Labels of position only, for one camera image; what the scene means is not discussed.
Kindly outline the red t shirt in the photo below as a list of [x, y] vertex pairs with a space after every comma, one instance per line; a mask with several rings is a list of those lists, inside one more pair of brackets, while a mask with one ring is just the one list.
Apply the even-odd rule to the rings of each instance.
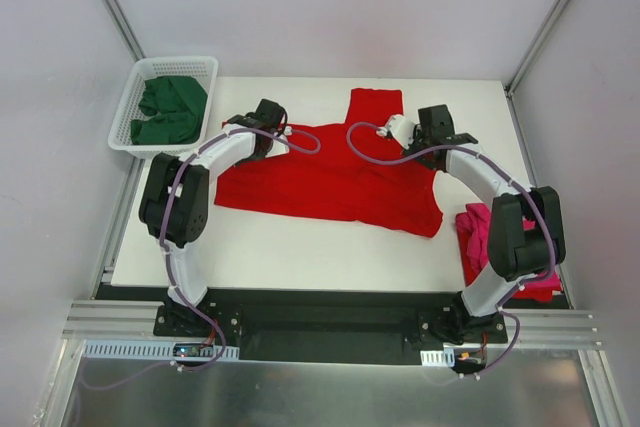
[[[465, 284], [470, 285], [479, 275], [480, 270], [477, 268], [476, 259], [468, 254], [468, 246], [471, 234], [467, 231], [457, 230], [457, 238], [461, 255], [463, 275]], [[514, 294], [514, 299], [519, 300], [535, 300], [542, 303], [552, 301], [555, 293], [562, 293], [563, 287], [558, 274], [554, 274], [549, 280], [544, 282], [536, 282], [525, 287], [524, 291], [518, 291]]]
[[370, 128], [403, 111], [399, 90], [354, 89], [343, 122], [295, 126], [291, 142], [304, 148], [319, 142], [318, 153], [291, 151], [233, 167], [218, 178], [215, 203], [432, 238], [443, 220], [434, 172], [415, 161], [391, 165], [400, 146]]

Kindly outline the white plastic basket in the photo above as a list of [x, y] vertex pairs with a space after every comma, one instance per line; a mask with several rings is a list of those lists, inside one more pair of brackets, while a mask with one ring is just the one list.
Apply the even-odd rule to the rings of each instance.
[[136, 62], [108, 136], [108, 145], [141, 159], [179, 154], [204, 141], [218, 60], [151, 57]]

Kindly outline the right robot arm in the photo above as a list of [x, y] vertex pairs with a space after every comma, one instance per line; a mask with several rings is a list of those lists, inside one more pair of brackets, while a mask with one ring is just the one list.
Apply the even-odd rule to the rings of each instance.
[[487, 265], [429, 322], [434, 337], [460, 345], [489, 328], [516, 291], [551, 276], [564, 260], [560, 199], [551, 187], [520, 183], [473, 136], [457, 134], [446, 105], [422, 108], [418, 116], [418, 123], [399, 116], [387, 124], [402, 155], [459, 180], [491, 213]]

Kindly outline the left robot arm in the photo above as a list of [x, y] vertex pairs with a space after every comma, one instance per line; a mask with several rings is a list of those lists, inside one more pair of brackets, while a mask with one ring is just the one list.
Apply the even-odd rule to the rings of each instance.
[[230, 168], [270, 156], [286, 139], [287, 122], [284, 107], [263, 99], [255, 111], [231, 117], [201, 146], [152, 159], [138, 216], [158, 243], [169, 280], [155, 334], [167, 335], [170, 329], [194, 337], [215, 334], [212, 313], [201, 305], [208, 287], [196, 253], [214, 184]]

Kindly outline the green t shirt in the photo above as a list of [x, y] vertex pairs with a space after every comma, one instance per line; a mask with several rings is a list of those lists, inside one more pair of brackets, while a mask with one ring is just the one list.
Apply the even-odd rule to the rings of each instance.
[[130, 122], [133, 145], [194, 143], [201, 131], [207, 93], [188, 76], [160, 76], [144, 82], [138, 108], [144, 119]]

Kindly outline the folded pink t shirt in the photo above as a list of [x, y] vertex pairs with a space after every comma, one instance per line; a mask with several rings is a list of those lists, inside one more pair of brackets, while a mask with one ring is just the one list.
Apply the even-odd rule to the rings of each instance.
[[471, 234], [468, 254], [476, 259], [480, 273], [488, 264], [487, 247], [490, 220], [491, 212], [483, 203], [467, 204], [465, 211], [458, 213], [455, 217], [456, 233], [460, 229]]

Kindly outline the folded red t shirt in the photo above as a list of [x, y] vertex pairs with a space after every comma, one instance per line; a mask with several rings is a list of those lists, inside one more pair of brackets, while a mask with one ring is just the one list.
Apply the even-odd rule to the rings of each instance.
[[[465, 284], [470, 285], [479, 275], [480, 270], [477, 268], [476, 259], [468, 254], [468, 246], [471, 234], [467, 231], [457, 230], [457, 238], [461, 255], [463, 275]], [[544, 282], [536, 282], [525, 287], [524, 291], [518, 291], [514, 294], [514, 299], [519, 300], [535, 300], [542, 303], [552, 301], [555, 293], [562, 293], [563, 287], [558, 274], [554, 274], [549, 280]]]

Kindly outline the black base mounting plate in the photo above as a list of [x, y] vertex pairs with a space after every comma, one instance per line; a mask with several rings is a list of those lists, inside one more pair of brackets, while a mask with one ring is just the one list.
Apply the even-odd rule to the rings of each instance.
[[243, 360], [416, 365], [445, 343], [507, 342], [502, 316], [473, 321], [454, 293], [211, 288], [197, 313], [159, 287], [102, 285], [97, 297], [156, 301], [155, 336], [226, 343]]

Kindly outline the aluminium front rail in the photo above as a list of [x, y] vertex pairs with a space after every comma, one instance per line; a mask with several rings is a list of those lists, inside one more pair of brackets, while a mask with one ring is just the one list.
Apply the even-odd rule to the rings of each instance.
[[[158, 288], [100, 285], [96, 298], [72, 303], [62, 335], [86, 339], [193, 337], [174, 329], [167, 335], [154, 333], [166, 297]], [[203, 307], [233, 339], [264, 326], [347, 331], [385, 328], [432, 341], [429, 322], [447, 310], [453, 299], [451, 292], [211, 289]], [[490, 331], [495, 343], [517, 333], [520, 345], [550, 349], [596, 349], [602, 345], [590, 312], [547, 309], [530, 302], [508, 305]]]

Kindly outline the right aluminium frame post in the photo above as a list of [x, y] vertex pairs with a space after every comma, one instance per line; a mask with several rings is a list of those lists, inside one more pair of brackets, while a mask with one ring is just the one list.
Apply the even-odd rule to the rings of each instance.
[[554, 0], [550, 10], [546, 14], [540, 27], [537, 29], [532, 41], [527, 47], [515, 72], [505, 84], [505, 94], [508, 99], [512, 99], [516, 90], [524, 80], [524, 77], [533, 66], [536, 58], [541, 53], [549, 36], [569, 8], [573, 0]]

